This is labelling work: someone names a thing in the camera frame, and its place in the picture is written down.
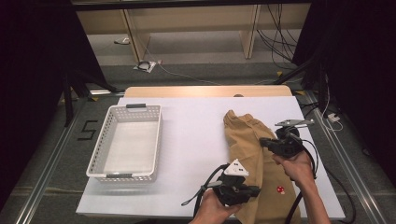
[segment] white triangular marker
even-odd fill
[[[230,163],[230,165],[227,167],[227,169],[225,169],[224,174],[248,176],[248,171],[239,162],[238,159],[235,159],[233,162]]]

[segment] hand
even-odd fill
[[[232,206],[222,205],[213,189],[208,189],[204,193],[201,206],[191,224],[221,224],[239,209],[241,209],[240,204]]]
[[[273,160],[276,164],[281,164],[283,166],[286,175],[294,180],[298,187],[301,187],[301,185],[305,183],[314,182],[311,160],[306,152],[302,151],[289,159],[274,154]]]

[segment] forearm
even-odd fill
[[[309,223],[330,223],[326,208],[318,194],[315,182],[304,183],[300,187]]]

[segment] person's left hand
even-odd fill
[[[241,209],[242,205],[224,206],[219,201],[213,189],[208,189],[203,196],[197,215],[190,224],[221,224],[230,215]]]

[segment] khaki pants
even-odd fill
[[[284,223],[296,195],[283,167],[272,160],[272,152],[260,146],[260,137],[276,137],[251,115],[237,117],[230,110],[224,116],[224,132],[230,149],[230,162],[238,159],[249,171],[245,184],[259,186],[259,197],[250,198],[235,216],[243,224]],[[301,223],[296,209],[291,223]]]

